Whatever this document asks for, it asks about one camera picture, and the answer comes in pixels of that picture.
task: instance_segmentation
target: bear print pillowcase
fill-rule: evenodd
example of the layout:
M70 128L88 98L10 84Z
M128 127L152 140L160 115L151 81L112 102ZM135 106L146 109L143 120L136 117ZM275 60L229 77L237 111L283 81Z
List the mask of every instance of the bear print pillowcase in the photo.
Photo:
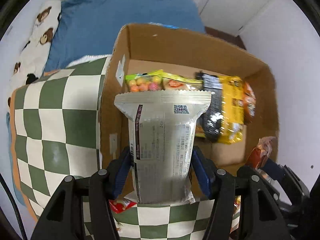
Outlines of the bear print pillowcase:
M10 79L8 95L9 107L10 97L14 90L41 77L49 56L53 36L58 28L60 13L60 0L48 0L42 4L35 20L32 35L12 66L13 76Z

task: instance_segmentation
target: blue gripper pad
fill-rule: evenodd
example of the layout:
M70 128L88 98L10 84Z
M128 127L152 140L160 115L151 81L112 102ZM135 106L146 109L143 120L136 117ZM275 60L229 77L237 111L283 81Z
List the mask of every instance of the blue gripper pad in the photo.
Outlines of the blue gripper pad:
M116 199L122 192L125 181L131 167L130 148L125 147L120 157L112 160L107 168L109 172L109 187L106 190L111 192L113 199Z
M215 180L214 171L217 169L212 160L206 159L199 147L194 146L191 156L191 165L198 179L200 189L209 199L212 198L211 184ZM110 173L109 189L113 199L121 194L131 167L131 155L129 147L124 148L120 157L112 160L107 168Z
M284 170L270 159L267 159L267 162L261 169L273 180L281 181L284 177Z
M194 146L191 156L191 165L195 171L200 189L204 195L212 199L211 184L215 181L214 171L217 170L212 160L206 159L200 148Z

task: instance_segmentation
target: barcode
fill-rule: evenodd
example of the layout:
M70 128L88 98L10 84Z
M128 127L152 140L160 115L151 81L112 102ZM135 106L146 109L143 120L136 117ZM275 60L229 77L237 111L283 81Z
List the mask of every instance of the barcode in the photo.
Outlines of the barcode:
M173 105L173 113L175 114L189 114L186 105Z
M133 154L133 143L130 143L130 153Z
M131 167L133 167L134 158L133 158L133 143L130 143L130 157L131 157Z

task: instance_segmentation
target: white snack package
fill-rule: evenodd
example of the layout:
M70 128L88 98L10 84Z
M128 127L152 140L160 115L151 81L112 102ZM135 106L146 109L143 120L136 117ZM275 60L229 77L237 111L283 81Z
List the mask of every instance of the white snack package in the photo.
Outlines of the white snack package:
M176 203L193 198L188 171L196 121L210 102L207 91L161 90L116 96L115 106L129 119L138 203Z

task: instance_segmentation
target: cable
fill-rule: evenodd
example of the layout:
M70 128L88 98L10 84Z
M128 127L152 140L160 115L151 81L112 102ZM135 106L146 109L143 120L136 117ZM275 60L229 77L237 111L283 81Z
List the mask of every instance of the cable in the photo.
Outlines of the cable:
M21 231L21 235L22 235L22 238L23 240L28 240L27 238L27 235L26 235L26 231L24 229L24 226L23 226L23 223L22 223L22 219L21 219L21 216L20 216L20 213L19 213L19 209L17 207L17 204L16 202L14 201L14 198L6 184L6 182L4 181L4 178L2 177L1 173L0 173L0 183L2 185L2 187L4 188L4 191L7 193L8 195L8 198L11 202L11 205L13 207L13 210L14 210L14 213L16 214L16 218L17 218L17 221L18 221L18 224L19 224L19 228L20 228L20 231Z

